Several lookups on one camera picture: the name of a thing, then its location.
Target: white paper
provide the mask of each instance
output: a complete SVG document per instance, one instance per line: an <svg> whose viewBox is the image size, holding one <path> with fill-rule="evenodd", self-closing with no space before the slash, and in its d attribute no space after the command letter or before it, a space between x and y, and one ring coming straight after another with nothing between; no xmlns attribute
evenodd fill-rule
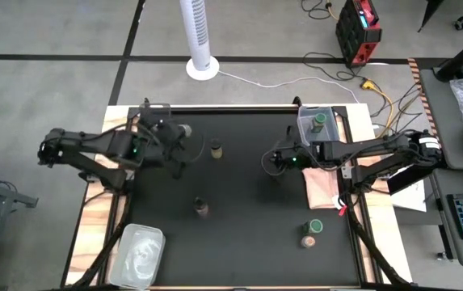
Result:
<svg viewBox="0 0 463 291"><path fill-rule="evenodd" d="M416 182L409 187L391 196L393 206L427 212L425 205L425 187L423 180Z"/></svg>

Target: white tower fan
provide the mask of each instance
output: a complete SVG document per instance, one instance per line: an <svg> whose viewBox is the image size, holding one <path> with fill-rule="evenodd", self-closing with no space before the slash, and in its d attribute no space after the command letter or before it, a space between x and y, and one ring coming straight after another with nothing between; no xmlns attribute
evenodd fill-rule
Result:
<svg viewBox="0 0 463 291"><path fill-rule="evenodd" d="M186 72L195 80L209 80L218 74L219 64L209 52L204 0L180 0L180 2L184 28L192 55L186 64Z"/></svg>

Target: green lid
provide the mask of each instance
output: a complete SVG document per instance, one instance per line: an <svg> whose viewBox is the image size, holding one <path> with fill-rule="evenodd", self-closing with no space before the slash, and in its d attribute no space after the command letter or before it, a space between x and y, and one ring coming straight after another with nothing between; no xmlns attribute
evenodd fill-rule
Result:
<svg viewBox="0 0 463 291"><path fill-rule="evenodd" d="M310 231L318 234L322 231L322 222L318 219L312 219L309 223Z"/></svg>
<svg viewBox="0 0 463 291"><path fill-rule="evenodd" d="M326 121L326 115L322 114L322 113L318 113L315 117L314 117L314 120L318 123L325 123Z"/></svg>

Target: wooden table frame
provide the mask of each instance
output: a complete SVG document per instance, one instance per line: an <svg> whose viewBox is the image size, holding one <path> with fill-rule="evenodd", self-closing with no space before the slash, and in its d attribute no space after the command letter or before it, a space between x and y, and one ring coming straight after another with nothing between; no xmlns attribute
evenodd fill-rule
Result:
<svg viewBox="0 0 463 291"><path fill-rule="evenodd" d="M339 125L339 134L342 141L363 141L374 138L373 126L369 117L369 111L366 104L306 104L307 106L341 106L346 108L348 122L343 124L341 118L337 119ZM297 105L290 104L269 104L269 105L183 105L173 108L186 109L211 109L211 108L295 108ZM118 124L125 123L128 115L128 110L136 106L110 106L107 107L104 117L102 131L112 128ZM358 158L357 162L360 165L370 165L379 161L379 157ZM102 155L96 155L95 161L103 164L106 167L118 167L118 165ZM375 188L387 190L387 183L377 181ZM103 187L100 183L88 184L84 199L101 193ZM410 271L406 260L405 250L403 248L402 239L396 217L394 214L393 205L390 196L378 192L370 192L365 195L365 205L367 206L368 217L362 215L360 209L362 204L355 207L355 212L360 223L368 219L366 229L373 234L374 241L398 274L405 280L411 282ZM90 267L91 263L102 249L104 242L107 240L108 231L112 231L115 224L119 222L123 212L125 197L121 197L120 201L114 199L112 194L106 193L97 199L91 201L88 205L81 209L79 214L78 224L74 233L72 247L65 266L65 273L61 282L61 286L73 284L82 274ZM110 219L110 213L115 213L115 219ZM375 268L375 264L369 254L366 246L360 241L363 270L359 273L364 273L365 281L376 282L383 281L389 283L387 277L382 274L382 280L378 277L379 270ZM116 253L116 247L112 250L112 255L108 260L108 268L103 271L106 274L110 271L112 265L112 257ZM330 288L332 286L308 286L306 288ZM178 289L179 287L156 287L155 289ZM232 289L230 286L212 286L212 287L197 287L198 289ZM261 289L262 287L250 287L251 289ZM283 289L291 288L291 286L279 287ZM297 286L292 288L304 289L305 287Z"/></svg>

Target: red power station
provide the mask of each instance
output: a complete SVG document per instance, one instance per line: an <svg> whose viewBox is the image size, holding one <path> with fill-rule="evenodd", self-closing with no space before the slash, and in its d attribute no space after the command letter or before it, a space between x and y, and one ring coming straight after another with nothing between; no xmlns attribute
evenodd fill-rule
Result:
<svg viewBox="0 0 463 291"><path fill-rule="evenodd" d="M378 14L371 0L347 0L335 34L346 66L366 65L382 37Z"/></svg>

